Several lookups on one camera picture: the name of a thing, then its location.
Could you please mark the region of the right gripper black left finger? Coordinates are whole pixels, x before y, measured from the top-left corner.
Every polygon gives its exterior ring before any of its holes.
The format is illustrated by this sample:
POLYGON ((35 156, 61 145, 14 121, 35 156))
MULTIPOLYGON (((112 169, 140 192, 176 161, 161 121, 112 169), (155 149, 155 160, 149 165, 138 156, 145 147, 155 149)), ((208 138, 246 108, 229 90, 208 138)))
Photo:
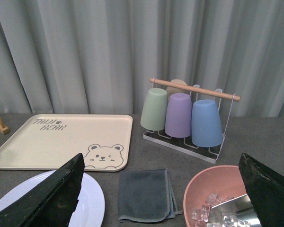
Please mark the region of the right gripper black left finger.
POLYGON ((84 168, 78 153, 0 211, 0 227, 67 227, 79 202, 84 168))

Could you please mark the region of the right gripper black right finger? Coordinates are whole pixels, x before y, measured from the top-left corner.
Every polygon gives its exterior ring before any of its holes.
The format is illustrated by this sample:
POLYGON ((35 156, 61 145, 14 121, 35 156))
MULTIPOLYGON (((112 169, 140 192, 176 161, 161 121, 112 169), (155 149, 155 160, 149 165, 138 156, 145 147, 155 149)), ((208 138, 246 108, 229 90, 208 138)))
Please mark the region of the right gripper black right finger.
POLYGON ((261 226, 284 227, 284 176, 246 153, 239 170, 261 226))

